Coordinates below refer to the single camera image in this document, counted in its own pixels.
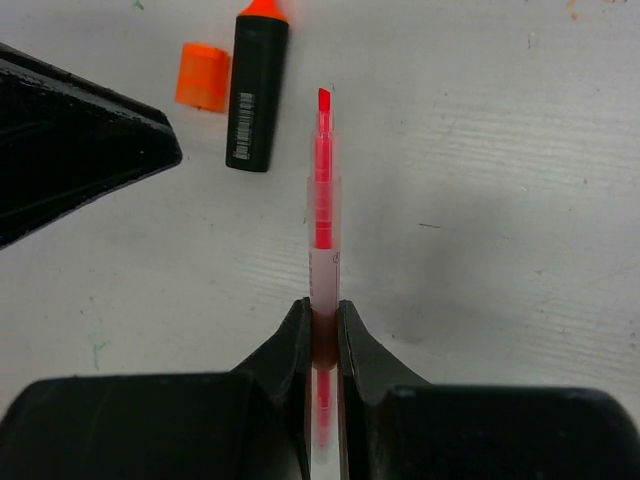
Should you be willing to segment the orange highlighter cap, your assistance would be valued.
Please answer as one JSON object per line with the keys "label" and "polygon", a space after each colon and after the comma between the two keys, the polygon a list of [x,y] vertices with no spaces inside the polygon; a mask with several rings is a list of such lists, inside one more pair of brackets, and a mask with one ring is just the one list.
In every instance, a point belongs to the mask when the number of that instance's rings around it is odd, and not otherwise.
{"label": "orange highlighter cap", "polygon": [[224,113],[231,57],[212,45],[186,42],[181,52],[174,100],[176,103]]}

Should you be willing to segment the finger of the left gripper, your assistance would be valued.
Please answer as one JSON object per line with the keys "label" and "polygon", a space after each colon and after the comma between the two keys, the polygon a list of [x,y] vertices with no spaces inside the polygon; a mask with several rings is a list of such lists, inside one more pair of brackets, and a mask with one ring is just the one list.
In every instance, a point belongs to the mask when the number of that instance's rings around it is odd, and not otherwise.
{"label": "finger of the left gripper", "polygon": [[161,111],[1,47],[1,245],[177,166]]}

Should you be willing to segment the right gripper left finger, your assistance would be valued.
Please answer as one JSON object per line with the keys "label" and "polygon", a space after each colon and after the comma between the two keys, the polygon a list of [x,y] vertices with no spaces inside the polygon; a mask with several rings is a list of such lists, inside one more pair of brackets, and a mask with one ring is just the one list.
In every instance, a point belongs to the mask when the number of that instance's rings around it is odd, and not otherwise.
{"label": "right gripper left finger", "polygon": [[306,479],[310,305],[226,372],[53,378],[1,421],[5,479]]}

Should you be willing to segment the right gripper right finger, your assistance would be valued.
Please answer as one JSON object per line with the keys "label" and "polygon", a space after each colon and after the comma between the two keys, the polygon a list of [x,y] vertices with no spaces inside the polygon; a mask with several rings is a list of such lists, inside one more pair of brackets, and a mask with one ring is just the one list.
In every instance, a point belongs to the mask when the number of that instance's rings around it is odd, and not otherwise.
{"label": "right gripper right finger", "polygon": [[437,385],[339,307],[344,479],[635,479],[639,433],[589,388]]}

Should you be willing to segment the pink translucent highlighter pen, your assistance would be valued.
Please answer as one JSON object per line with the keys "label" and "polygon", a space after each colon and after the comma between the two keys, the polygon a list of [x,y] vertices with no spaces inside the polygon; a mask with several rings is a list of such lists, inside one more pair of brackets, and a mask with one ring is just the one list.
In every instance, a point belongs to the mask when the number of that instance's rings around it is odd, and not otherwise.
{"label": "pink translucent highlighter pen", "polygon": [[312,458],[329,457],[337,410],[338,307],[341,275],[342,176],[332,94],[318,90],[316,127],[307,180],[309,300],[312,354]]}

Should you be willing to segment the black orange highlighter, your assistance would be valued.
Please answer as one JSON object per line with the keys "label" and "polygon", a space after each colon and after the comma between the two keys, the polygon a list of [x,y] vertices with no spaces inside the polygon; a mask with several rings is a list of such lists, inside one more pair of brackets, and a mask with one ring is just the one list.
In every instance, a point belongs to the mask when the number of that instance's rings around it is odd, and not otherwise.
{"label": "black orange highlighter", "polygon": [[236,17],[226,165],[269,170],[285,70],[289,22],[273,0],[254,0]]}

